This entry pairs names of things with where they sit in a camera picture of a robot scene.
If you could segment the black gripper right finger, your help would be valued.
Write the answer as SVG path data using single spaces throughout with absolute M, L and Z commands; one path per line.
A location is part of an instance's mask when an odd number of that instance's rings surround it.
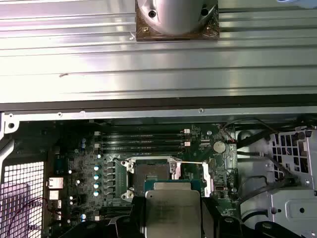
M 298 238 L 299 235 L 270 221 L 258 222 L 253 229 L 236 217 L 223 216 L 213 199 L 202 200 L 202 231 L 207 238 Z

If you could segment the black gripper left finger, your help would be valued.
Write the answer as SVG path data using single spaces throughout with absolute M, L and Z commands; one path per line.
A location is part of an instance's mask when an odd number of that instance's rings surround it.
M 146 198 L 134 197 L 128 216 L 110 221 L 85 221 L 61 235 L 62 238 L 144 238 Z

